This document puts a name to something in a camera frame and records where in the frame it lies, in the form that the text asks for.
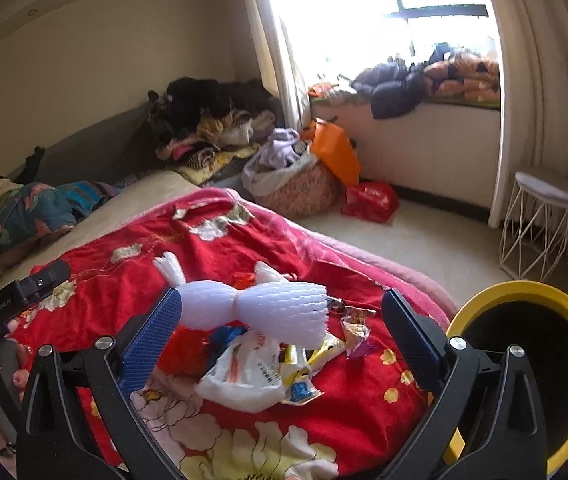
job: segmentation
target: yellow rim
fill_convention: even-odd
[[[452,320],[446,335],[462,335],[464,329],[488,309],[510,301],[530,301],[546,306],[568,321],[568,295],[552,286],[538,282],[505,282],[483,290],[466,303]],[[456,432],[449,444],[447,456],[459,458],[464,441]],[[548,459],[547,472],[555,472],[568,459],[568,439],[557,452]]]

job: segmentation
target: woven basket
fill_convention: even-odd
[[[255,202],[286,218],[303,218],[330,208],[341,195],[341,184],[321,162],[301,171],[282,187]]]

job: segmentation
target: white plastic bag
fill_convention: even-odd
[[[286,396],[279,375],[279,342],[255,330],[235,338],[195,393],[226,408],[259,413]]]
[[[309,170],[318,162],[318,158],[307,150],[298,161],[287,168],[258,172],[258,155],[259,153],[256,153],[241,172],[241,183],[253,196],[266,196],[273,193],[296,174]]]

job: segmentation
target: red bedspread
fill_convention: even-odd
[[[34,348],[52,343],[69,351],[114,335],[165,286],[153,266],[153,257],[163,251],[177,255],[189,281],[232,283],[261,260],[298,280],[324,284],[331,296],[349,304],[378,311],[384,289],[392,286],[417,312],[447,324],[413,285],[336,253],[227,190],[203,189],[65,253],[71,279],[25,317],[15,338]],[[343,337],[337,317],[331,316],[329,330]],[[132,402],[189,480],[352,474],[389,460],[426,407],[425,393],[379,316],[371,322],[371,339],[380,347],[374,354],[355,360],[342,354],[324,367],[313,379],[324,395],[305,406],[234,412],[195,396],[189,378],[158,370],[146,391],[132,394]],[[81,397],[106,459],[119,464],[90,394]]]

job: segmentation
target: colorful cloth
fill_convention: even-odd
[[[44,237],[65,234],[118,193],[117,188],[98,182],[59,187],[34,182],[6,193],[0,200],[0,255],[12,254],[2,265],[21,260]]]
[[[427,96],[460,96],[467,101],[499,102],[500,66],[490,59],[455,54],[424,69]]]
[[[221,152],[212,148],[205,148],[193,153],[189,160],[178,166],[175,171],[190,183],[199,186],[214,177],[215,173],[223,170],[234,158],[250,158],[257,152],[258,148],[259,144],[251,144],[234,151],[223,150]]]
[[[119,194],[119,190],[110,184],[87,180],[64,184],[57,189],[64,193],[78,222]]]
[[[228,190],[198,190],[65,253],[70,280],[24,314],[14,337],[33,348],[54,341],[59,351],[70,351],[116,334],[163,290],[164,279],[153,266],[163,251],[179,258],[189,281],[233,283],[238,272],[253,272],[261,260],[378,312],[371,320],[371,341],[381,349],[362,359],[341,355],[330,361],[313,380],[323,396],[306,406],[277,404],[247,415],[198,398],[191,378],[156,369],[147,388],[131,400],[189,480],[292,475],[329,480],[385,463],[397,453],[427,398],[379,316],[382,294],[399,288],[419,313],[442,326],[445,315],[413,285],[327,248]],[[331,316],[329,330],[341,336],[339,317]],[[90,393],[82,390],[80,397],[106,459],[120,464]]]

